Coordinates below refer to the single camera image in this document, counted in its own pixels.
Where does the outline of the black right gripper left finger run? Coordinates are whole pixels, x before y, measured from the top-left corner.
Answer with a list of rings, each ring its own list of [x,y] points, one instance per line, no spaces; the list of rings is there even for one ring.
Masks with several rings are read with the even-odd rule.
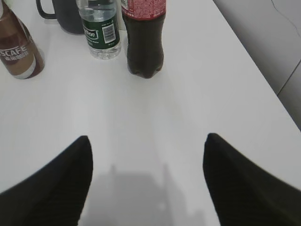
[[[93,175],[87,136],[80,136],[43,168],[0,194],[2,226],[76,226]]]

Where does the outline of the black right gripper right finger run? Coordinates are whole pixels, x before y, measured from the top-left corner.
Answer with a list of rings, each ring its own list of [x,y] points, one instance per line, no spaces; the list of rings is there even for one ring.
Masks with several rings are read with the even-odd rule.
[[[299,226],[301,191],[268,173],[216,133],[207,135],[203,173],[222,226]]]

